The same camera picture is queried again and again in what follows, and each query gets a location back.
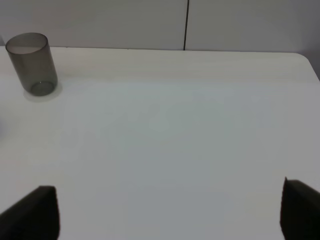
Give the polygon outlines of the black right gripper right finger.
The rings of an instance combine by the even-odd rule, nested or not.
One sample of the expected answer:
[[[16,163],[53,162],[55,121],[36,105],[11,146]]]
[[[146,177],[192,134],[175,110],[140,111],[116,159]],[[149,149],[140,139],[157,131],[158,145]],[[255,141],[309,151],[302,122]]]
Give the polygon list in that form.
[[[285,240],[318,240],[320,193],[300,180],[286,178],[279,223]]]

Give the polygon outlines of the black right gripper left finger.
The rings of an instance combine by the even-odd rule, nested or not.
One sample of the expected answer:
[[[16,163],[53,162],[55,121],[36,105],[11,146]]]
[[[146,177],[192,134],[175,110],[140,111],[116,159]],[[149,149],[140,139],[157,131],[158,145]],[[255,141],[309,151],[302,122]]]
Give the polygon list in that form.
[[[39,186],[0,214],[2,240],[57,240],[60,211],[54,186]]]

